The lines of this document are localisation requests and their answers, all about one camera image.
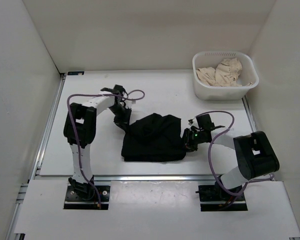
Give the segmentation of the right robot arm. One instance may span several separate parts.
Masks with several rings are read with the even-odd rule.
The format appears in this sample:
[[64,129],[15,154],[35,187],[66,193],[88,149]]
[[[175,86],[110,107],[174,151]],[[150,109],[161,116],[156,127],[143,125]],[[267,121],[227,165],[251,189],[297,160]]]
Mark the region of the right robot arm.
[[[198,146],[208,143],[207,159],[215,179],[213,190],[204,191],[207,197],[216,196],[220,200],[243,195],[250,183],[264,181],[265,175],[271,180],[273,173],[280,168],[279,160],[263,131],[243,135],[233,129],[235,117],[229,114],[231,122],[228,127],[216,126],[210,117],[211,112],[196,115],[188,121],[190,127],[183,132],[183,148],[186,152],[195,152]],[[217,175],[212,162],[213,145],[221,145],[235,151],[237,166],[229,172]]]

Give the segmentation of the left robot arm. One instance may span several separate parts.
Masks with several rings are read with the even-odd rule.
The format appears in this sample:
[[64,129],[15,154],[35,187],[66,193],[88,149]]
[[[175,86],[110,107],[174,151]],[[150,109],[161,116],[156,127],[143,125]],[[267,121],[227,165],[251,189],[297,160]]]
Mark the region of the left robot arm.
[[90,95],[90,100],[85,103],[70,103],[74,96],[67,99],[68,113],[63,129],[73,160],[73,175],[68,182],[84,201],[97,200],[100,204],[101,194],[94,183],[90,157],[90,146],[97,132],[97,116],[109,109],[114,114],[114,124],[126,132],[132,112],[126,103],[129,94],[123,86],[116,84],[113,88],[102,88],[97,95]]

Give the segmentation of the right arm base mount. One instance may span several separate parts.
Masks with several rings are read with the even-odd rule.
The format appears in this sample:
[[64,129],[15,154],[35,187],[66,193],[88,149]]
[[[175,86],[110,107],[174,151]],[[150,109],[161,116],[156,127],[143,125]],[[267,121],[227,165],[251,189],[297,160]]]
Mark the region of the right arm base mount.
[[244,193],[233,196],[217,183],[199,185],[195,192],[199,196],[201,212],[245,212],[248,210]]

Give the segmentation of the black trousers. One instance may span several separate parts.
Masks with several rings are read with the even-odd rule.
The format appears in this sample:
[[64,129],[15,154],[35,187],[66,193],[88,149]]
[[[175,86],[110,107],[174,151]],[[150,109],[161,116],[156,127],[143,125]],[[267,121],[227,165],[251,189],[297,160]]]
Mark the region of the black trousers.
[[153,113],[132,123],[123,138],[121,156],[126,162],[183,160],[186,151],[181,138],[181,119]]

